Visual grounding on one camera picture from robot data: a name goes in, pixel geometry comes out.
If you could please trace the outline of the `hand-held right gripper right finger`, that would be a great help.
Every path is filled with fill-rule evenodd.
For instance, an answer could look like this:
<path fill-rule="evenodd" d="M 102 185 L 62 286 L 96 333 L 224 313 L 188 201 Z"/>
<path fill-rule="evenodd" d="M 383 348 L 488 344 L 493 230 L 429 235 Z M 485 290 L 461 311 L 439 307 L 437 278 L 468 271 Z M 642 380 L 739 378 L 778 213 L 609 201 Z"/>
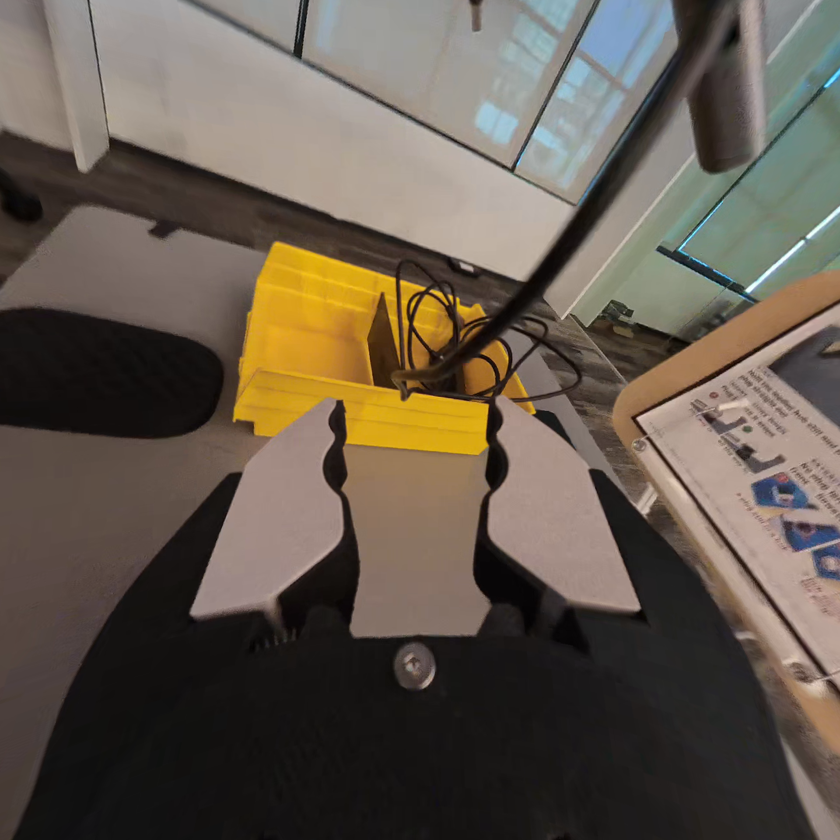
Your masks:
<path fill-rule="evenodd" d="M 640 616 L 585 460 L 505 396 L 490 403 L 487 421 L 482 593 L 518 609 L 532 636 L 556 636 L 575 609 Z"/>

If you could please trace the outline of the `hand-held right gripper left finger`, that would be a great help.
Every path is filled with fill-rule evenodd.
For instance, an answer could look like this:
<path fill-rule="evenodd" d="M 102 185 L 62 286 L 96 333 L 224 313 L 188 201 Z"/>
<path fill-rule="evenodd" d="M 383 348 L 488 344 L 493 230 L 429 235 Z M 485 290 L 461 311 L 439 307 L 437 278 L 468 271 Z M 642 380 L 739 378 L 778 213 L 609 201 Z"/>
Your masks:
<path fill-rule="evenodd" d="M 345 408 L 328 398 L 247 464 L 190 610 L 262 615 L 278 636 L 349 636 L 356 535 L 343 492 Z"/>

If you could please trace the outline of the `yellow plastic bin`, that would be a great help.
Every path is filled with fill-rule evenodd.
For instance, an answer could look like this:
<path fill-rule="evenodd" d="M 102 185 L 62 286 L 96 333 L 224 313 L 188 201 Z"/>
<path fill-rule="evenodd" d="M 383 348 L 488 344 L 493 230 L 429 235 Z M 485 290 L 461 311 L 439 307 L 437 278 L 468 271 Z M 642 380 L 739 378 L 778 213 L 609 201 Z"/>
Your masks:
<path fill-rule="evenodd" d="M 255 435 L 273 437 L 326 398 L 345 408 L 351 445 L 455 455 L 478 455 L 487 446 L 488 401 L 495 385 L 522 411 L 533 404 L 514 371 L 517 355 L 504 340 L 488 345 L 457 374 L 465 398 L 444 395 L 411 381 L 417 394 L 402 400 L 390 372 L 378 386 L 369 336 L 381 301 L 399 351 L 402 312 L 405 362 L 429 365 L 455 338 L 477 330 L 485 312 L 467 306 L 451 284 L 430 276 L 420 283 L 416 266 L 395 278 L 282 243 L 271 247 L 255 285 L 238 366 L 234 420 Z"/>

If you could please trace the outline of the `thin black cable small plug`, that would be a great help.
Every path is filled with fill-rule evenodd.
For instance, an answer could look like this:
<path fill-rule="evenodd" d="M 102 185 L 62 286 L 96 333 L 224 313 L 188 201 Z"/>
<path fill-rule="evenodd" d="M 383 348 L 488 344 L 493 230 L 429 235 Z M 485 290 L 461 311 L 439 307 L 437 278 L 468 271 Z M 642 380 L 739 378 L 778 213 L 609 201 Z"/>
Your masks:
<path fill-rule="evenodd" d="M 476 335 L 458 343 L 441 361 L 425 369 L 406 367 L 406 341 L 399 320 L 402 369 L 392 380 L 402 401 L 420 393 L 409 382 L 439 382 L 476 358 L 490 343 L 516 327 L 531 305 L 543 297 L 602 221 L 639 165 L 644 162 L 660 134 L 674 117 L 679 104 L 697 87 L 711 62 L 721 51 L 737 16 L 737 3 L 700 2 L 690 11 L 678 36 L 678 47 L 637 110 L 612 153 L 592 180 L 577 206 L 576 215 L 552 243 L 515 297 L 494 314 Z"/>

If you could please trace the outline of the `grey metal USB hub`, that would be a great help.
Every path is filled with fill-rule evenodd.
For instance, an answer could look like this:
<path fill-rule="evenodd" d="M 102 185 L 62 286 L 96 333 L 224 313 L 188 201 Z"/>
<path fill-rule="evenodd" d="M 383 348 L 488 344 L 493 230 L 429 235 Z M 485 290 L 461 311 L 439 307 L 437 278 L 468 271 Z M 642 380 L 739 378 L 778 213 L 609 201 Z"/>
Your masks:
<path fill-rule="evenodd" d="M 767 130 L 765 2 L 674 1 L 671 5 L 680 44 L 716 8 L 724 6 L 728 12 L 688 96 L 700 168 L 721 174 L 752 163 L 763 149 Z"/>

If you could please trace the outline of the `instruction poster board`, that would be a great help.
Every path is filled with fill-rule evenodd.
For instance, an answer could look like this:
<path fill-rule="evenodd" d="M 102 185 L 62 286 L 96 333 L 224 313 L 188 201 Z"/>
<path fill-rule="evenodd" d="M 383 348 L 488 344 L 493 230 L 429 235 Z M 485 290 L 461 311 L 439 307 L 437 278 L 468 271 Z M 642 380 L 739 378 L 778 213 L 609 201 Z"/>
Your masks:
<path fill-rule="evenodd" d="M 715 586 L 838 754 L 838 270 L 640 375 L 613 425 Z"/>

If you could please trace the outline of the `black quilted cushion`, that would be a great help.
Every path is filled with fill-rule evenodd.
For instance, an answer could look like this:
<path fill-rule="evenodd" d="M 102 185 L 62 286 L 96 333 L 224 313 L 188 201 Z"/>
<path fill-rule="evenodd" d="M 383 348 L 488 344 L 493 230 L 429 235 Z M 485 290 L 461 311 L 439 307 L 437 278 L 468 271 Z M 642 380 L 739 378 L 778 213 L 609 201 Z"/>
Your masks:
<path fill-rule="evenodd" d="M 224 367 L 169 332 L 48 308 L 1 313 L 1 424 L 111 438 L 189 434 L 214 415 Z"/>

